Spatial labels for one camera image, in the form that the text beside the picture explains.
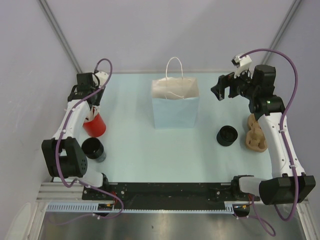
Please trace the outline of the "light blue paper bag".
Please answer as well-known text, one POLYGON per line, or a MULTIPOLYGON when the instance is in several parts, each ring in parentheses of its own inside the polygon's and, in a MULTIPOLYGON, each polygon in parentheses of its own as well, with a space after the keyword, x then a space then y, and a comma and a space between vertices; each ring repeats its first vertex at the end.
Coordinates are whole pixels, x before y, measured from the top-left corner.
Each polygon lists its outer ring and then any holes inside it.
POLYGON ((164 78, 152 81, 151 101, 156 129, 186 129, 195 126, 200 102, 198 80, 184 76, 183 65, 178 57, 168 60, 164 78), (174 59, 180 64, 179 77, 168 76, 169 64, 174 59))

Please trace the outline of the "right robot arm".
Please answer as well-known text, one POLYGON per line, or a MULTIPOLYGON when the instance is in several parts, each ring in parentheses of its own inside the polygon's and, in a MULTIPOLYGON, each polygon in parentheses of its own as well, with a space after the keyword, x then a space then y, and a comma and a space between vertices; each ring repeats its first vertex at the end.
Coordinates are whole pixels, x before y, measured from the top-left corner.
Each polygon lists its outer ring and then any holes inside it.
POLYGON ((242 201, 248 194, 260 197, 265 205, 301 203, 316 186, 312 175, 306 175, 294 151, 290 139, 285 105, 274 94, 276 69, 260 64, 249 77, 244 70, 240 75, 234 72, 218 77, 211 91, 218 100, 242 96, 249 100, 249 110, 254 114, 263 131, 271 160, 272 178, 261 179, 252 175, 236 177, 238 183, 230 188, 231 196, 242 201))

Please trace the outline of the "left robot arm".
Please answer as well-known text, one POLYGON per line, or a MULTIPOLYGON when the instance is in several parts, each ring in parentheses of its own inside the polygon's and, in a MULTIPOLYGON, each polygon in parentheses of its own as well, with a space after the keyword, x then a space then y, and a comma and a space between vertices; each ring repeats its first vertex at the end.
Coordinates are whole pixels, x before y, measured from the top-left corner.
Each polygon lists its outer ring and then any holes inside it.
POLYGON ((80 131, 85 119, 94 107, 100 105, 104 87, 111 75, 95 70, 78 73, 77 84, 67 97, 67 108, 62 123, 52 138, 41 144, 48 173, 53 178, 60 178, 71 187, 75 181, 94 187, 93 194, 100 200, 110 196, 111 188, 104 184, 106 176, 88 166, 87 157, 78 143, 80 131))

